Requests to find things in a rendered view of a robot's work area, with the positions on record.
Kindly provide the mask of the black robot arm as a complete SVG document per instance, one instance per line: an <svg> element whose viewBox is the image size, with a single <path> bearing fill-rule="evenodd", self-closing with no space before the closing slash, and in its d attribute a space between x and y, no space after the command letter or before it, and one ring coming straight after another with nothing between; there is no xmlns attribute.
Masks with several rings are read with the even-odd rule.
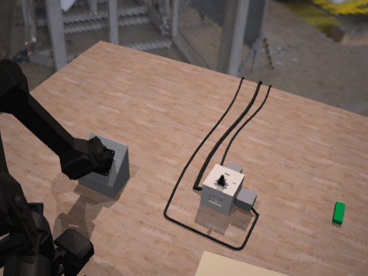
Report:
<svg viewBox="0 0 368 276"><path fill-rule="evenodd" d="M115 154L96 136L72 137L29 93L26 76L10 59L0 60L0 112L10 113L59 158L70 180L92 172L108 176ZM113 152L113 153L112 153ZM107 173L107 175L106 175ZM8 171L0 131L0 268L3 276L51 276L54 244L43 203L27 203Z"/></svg>

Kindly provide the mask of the green rectangular block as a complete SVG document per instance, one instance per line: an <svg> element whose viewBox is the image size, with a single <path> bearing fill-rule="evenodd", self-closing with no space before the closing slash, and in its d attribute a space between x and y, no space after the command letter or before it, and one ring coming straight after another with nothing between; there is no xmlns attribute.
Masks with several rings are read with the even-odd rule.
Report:
<svg viewBox="0 0 368 276"><path fill-rule="evenodd" d="M332 222L341 225L344 217L344 203L336 202Z"/></svg>

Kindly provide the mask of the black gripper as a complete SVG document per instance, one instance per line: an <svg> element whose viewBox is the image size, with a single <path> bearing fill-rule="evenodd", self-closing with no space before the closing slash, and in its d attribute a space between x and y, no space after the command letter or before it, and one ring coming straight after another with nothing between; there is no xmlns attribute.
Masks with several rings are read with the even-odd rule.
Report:
<svg viewBox="0 0 368 276"><path fill-rule="evenodd" d="M54 245L58 247L50 259L51 276L77 276L94 254L93 243L71 228L57 237Z"/></svg>

